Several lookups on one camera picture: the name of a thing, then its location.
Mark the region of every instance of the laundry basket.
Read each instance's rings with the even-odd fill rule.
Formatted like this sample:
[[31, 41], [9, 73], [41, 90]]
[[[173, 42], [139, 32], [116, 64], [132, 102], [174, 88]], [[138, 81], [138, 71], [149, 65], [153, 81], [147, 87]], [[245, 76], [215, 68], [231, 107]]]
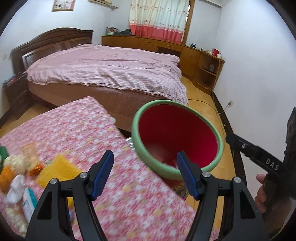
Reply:
[[210, 172], [223, 153], [220, 134], [205, 117], [183, 104], [155, 100], [143, 105], [132, 123], [134, 148], [160, 177], [182, 180], [177, 153], [185, 151], [203, 171]]

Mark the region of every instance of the green rim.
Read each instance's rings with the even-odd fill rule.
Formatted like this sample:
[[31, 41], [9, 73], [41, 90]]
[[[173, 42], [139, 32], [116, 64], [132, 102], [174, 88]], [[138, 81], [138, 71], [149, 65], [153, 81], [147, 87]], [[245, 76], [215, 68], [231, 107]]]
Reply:
[[135, 150], [136, 150], [137, 154], [139, 155], [139, 157], [141, 158], [141, 160], [147, 166], [149, 166], [156, 174], [158, 174], [159, 176], [161, 176], [163, 178], [167, 178], [170, 180], [179, 180], [179, 181], [182, 180], [182, 176], [181, 176], [180, 171], [174, 167], [168, 166], [168, 165], [163, 164], [163, 163], [159, 162], [158, 160], [156, 160], [145, 148], [145, 146], [140, 138], [139, 121], [140, 121], [142, 114], [150, 107], [155, 106], [155, 105], [160, 105], [160, 104], [170, 104], [170, 105], [175, 105], [175, 106], [181, 107], [183, 109], [186, 109], [186, 110], [194, 113], [195, 115], [197, 115], [210, 127], [210, 129], [212, 130], [213, 134], [216, 137], [217, 144], [218, 144], [218, 151], [217, 151], [217, 155], [216, 155], [215, 159], [209, 165], [203, 167], [202, 171], [204, 171], [204, 172], [205, 171], [207, 171], [207, 172], [212, 171], [218, 165], [218, 163], [222, 157], [222, 154], [223, 154], [223, 143], [222, 143], [222, 138], [221, 138], [219, 132], [213, 126], [213, 124], [211, 122], [209, 122], [200, 113], [198, 113], [197, 111], [195, 111], [194, 109], [192, 109], [186, 105], [183, 105], [183, 104], [177, 103], [175, 101], [171, 101], [171, 100], [154, 100], [154, 101], [151, 101], [151, 102], [143, 105], [137, 111], [137, 113], [133, 119], [133, 123], [132, 123], [132, 138], [133, 138]]

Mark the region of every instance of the wooden window frame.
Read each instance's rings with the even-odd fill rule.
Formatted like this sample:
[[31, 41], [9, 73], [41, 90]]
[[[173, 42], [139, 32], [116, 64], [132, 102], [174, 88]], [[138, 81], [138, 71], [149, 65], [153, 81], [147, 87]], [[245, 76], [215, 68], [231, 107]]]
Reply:
[[193, 15], [195, 0], [189, 0], [189, 3], [190, 3], [190, 9], [189, 9], [187, 23], [186, 23], [185, 30], [184, 30], [183, 40], [181, 43], [182, 45], [186, 45], [186, 41], [187, 41], [189, 29], [190, 29], [190, 24], [191, 24], [191, 19], [192, 19], [192, 15]]

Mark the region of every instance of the wooden headboard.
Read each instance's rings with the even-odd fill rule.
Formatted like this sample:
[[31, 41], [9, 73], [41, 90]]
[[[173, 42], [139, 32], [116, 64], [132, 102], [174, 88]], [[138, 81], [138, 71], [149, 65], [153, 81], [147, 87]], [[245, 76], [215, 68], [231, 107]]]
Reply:
[[56, 28], [45, 32], [11, 51], [13, 72], [24, 72], [36, 60], [56, 51], [91, 43], [92, 34], [92, 30], [77, 28]]

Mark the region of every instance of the yellow towel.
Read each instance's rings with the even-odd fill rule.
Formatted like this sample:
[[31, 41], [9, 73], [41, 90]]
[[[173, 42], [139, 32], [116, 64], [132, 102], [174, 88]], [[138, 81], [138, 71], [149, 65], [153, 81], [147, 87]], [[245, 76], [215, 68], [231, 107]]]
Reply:
[[[57, 155], [53, 162], [43, 168], [37, 177], [37, 182], [45, 188], [52, 178], [57, 178], [60, 182], [74, 179], [82, 171], [69, 162], [63, 155]], [[73, 198], [68, 197], [68, 206], [73, 205]]]

